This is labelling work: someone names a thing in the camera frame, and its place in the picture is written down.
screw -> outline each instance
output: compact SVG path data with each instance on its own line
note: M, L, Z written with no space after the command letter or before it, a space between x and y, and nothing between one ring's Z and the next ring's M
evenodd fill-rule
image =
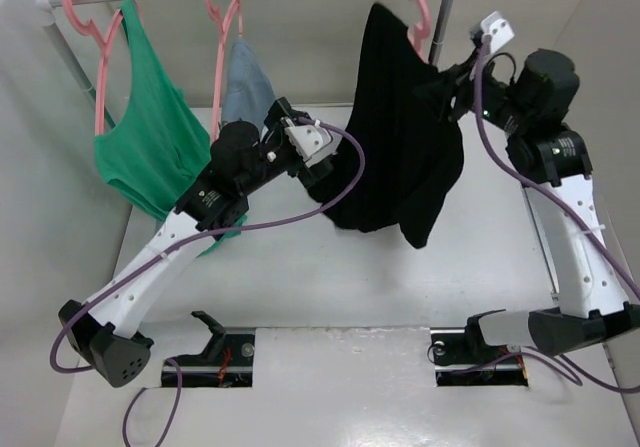
M444 355L446 353L446 350L444 350L444 342L442 342L441 340L436 340L433 343L433 353L438 357Z
M243 357L252 357L255 350L256 348L253 346L253 344L250 344L248 342L246 344L242 344L242 348L240 349Z

red wire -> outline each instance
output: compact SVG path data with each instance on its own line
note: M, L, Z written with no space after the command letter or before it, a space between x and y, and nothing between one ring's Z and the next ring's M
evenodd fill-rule
M218 370L218 379L220 380L220 386L222 386L222 381L224 380L224 376L227 373L227 367L229 366L230 361L231 347L227 347L227 350L224 351L224 362L220 366L220 370Z
M500 347L500 352L502 352L504 354L509 354L509 350L506 347ZM520 366L520 368L524 371L525 368L524 368L524 362L522 361L522 356L521 355L517 355L516 356L516 360L518 361L518 365Z

light blue garment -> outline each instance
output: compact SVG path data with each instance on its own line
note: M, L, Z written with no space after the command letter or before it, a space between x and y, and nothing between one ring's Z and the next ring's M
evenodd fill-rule
M222 125L244 120L264 133L264 119L276 101L271 82L262 71L256 54L243 38L233 43L227 70L227 95L222 103Z

white plastic housing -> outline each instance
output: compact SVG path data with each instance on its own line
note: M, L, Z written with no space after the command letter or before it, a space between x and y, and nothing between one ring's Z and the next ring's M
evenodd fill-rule
M548 183L541 187L569 204L604 243L591 179L576 175L562 179L560 187ZM621 311L629 298L611 266L586 235L549 199L533 189L527 188L524 192L540 221L541 234L546 238L553 258L560 311L581 318L588 318L593 310L599 310L601 315Z
M472 38L479 33L491 36L490 54L498 52L515 37L511 24L497 10L471 29Z
M197 222L186 213L176 214L172 211L160 230L142 251L107 286L88 300L96 298L100 293L109 289L117 281L151 260L170 245L197 234L196 224ZM101 325L111 322L115 326L114 334L131 338L138 330L140 322L149 308L160 297L164 289L173 283L191 261L214 243L213 237L205 237L183 246L120 289L111 298L98 304L90 311L90 314Z
M287 137L304 162L331 143L329 132L318 125L294 125L291 120L288 123L289 127L285 128Z

cable tie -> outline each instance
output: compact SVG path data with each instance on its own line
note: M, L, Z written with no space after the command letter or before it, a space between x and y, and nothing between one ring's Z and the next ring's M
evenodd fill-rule
M147 250L149 250L151 253L159 255L160 257L162 257L164 260L169 259L169 256L166 254L166 252L164 250L161 249L156 249L155 247L152 247L150 245L146 245L145 246Z
M595 226L595 227L593 227L592 229L589 229L589 230L581 230L580 233L584 234L584 235L594 234L596 232L603 231L605 228L606 228L606 226L604 224L600 224L600 225L597 225L597 226Z

